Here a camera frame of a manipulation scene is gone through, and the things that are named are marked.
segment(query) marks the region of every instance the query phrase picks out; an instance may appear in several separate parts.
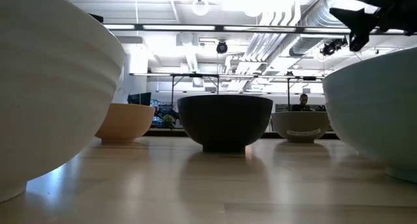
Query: bowl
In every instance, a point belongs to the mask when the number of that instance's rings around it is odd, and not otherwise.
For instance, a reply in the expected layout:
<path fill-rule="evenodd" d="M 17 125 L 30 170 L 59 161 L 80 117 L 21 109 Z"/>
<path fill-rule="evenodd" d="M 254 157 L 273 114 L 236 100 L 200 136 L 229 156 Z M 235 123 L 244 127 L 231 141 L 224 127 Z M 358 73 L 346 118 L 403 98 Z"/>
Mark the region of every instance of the bowl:
<path fill-rule="evenodd" d="M 202 95 L 178 100 L 187 135 L 204 152 L 244 152 L 269 123 L 272 100 L 244 95 Z"/>
<path fill-rule="evenodd" d="M 96 133 L 103 143 L 129 143 L 144 135 L 152 125 L 155 108 L 139 104 L 110 104 Z"/>
<path fill-rule="evenodd" d="M 386 172 L 417 182 L 417 48 L 342 68 L 323 80 L 326 109 L 338 137 Z"/>
<path fill-rule="evenodd" d="M 91 141 L 113 98 L 124 50 L 101 23 L 67 0 L 0 5 L 0 201 L 5 201 Z"/>
<path fill-rule="evenodd" d="M 272 114 L 272 130 L 290 143 L 314 143 L 329 127 L 327 113 L 286 111 Z"/>

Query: tan bowl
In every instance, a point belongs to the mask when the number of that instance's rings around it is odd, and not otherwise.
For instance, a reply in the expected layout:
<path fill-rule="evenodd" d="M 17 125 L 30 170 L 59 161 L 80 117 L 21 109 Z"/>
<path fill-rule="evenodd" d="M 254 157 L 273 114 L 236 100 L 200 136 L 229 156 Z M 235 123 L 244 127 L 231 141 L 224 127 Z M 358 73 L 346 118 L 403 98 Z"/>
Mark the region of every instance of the tan bowl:
<path fill-rule="evenodd" d="M 149 130 L 154 113 L 155 108 L 145 105 L 110 104 L 96 137 L 103 143 L 132 142 Z"/>
<path fill-rule="evenodd" d="M 272 114 L 272 130 L 292 143 L 313 143 L 322 137 L 329 120 L 325 112 L 280 112 Z"/>

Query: wooden table surface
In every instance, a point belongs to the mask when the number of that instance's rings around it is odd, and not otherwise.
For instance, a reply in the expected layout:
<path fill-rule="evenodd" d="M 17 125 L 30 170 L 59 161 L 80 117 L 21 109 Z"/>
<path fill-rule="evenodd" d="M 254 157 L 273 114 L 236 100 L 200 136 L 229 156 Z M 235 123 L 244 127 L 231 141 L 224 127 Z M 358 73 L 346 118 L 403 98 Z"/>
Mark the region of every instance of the wooden table surface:
<path fill-rule="evenodd" d="M 417 223 L 417 186 L 341 141 L 203 154 L 182 137 L 91 145 L 0 203 L 0 223 Z"/>

